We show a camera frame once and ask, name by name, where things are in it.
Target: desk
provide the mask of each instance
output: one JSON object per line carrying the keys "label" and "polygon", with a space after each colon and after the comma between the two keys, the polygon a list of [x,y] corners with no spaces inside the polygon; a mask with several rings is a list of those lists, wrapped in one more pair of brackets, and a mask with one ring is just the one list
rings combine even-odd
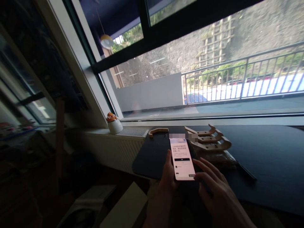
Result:
{"label": "desk", "polygon": [[[189,127],[196,131],[210,129]],[[184,126],[167,128],[169,133],[185,133]],[[216,128],[231,141],[229,153],[257,178],[252,184],[238,170],[225,172],[237,198],[304,216],[304,131],[279,125]],[[169,137],[165,138],[164,133],[147,136],[133,162],[133,172],[160,179],[169,148]],[[189,182],[189,187],[198,187]]]}

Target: wooden hook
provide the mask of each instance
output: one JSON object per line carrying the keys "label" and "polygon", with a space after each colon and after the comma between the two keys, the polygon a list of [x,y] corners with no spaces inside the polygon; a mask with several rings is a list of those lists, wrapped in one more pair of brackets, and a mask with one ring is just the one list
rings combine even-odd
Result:
{"label": "wooden hook", "polygon": [[207,137],[199,137],[198,134],[193,134],[192,132],[187,131],[188,134],[192,134],[193,138],[198,139],[199,143],[216,143],[218,141],[221,141],[223,133],[221,133],[219,130],[215,129],[215,132],[218,134],[216,136],[207,136]]}
{"label": "wooden hook", "polygon": [[168,128],[156,128],[156,129],[153,129],[151,131],[149,131],[149,136],[150,138],[153,138],[153,134],[156,133],[156,132],[169,132],[169,129]]}
{"label": "wooden hook", "polygon": [[224,151],[231,147],[232,144],[226,137],[221,136],[221,140],[223,140],[224,142],[222,144],[217,144],[217,145],[203,145],[201,143],[194,143],[192,141],[190,141],[190,143],[196,147],[201,148],[202,150],[210,151],[210,152]]}
{"label": "wooden hook", "polygon": [[189,131],[189,132],[191,132],[193,134],[198,134],[198,136],[206,136],[206,135],[212,135],[212,134],[214,134],[215,131],[216,131],[216,128],[212,124],[209,124],[209,127],[211,127],[211,129],[209,131],[194,131],[191,128],[188,128],[186,126],[185,126],[185,130]]}

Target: white wall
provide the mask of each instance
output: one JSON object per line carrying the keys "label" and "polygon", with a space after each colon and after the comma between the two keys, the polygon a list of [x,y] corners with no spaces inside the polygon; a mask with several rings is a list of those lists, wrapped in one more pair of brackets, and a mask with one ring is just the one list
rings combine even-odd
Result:
{"label": "white wall", "polygon": [[121,111],[183,105],[181,73],[116,89]]}

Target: smartphone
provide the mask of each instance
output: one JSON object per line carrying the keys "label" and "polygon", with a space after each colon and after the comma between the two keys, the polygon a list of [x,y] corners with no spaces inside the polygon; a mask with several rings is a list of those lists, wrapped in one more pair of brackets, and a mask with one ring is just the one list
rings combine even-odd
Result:
{"label": "smartphone", "polygon": [[172,161],[177,181],[193,181],[195,170],[186,139],[170,138]]}

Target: balcony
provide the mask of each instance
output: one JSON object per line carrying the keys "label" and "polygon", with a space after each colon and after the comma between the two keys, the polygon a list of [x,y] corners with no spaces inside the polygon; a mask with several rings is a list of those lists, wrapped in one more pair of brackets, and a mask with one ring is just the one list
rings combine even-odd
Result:
{"label": "balcony", "polygon": [[116,89],[116,96],[124,118],[135,119],[302,112],[303,57],[304,41]]}

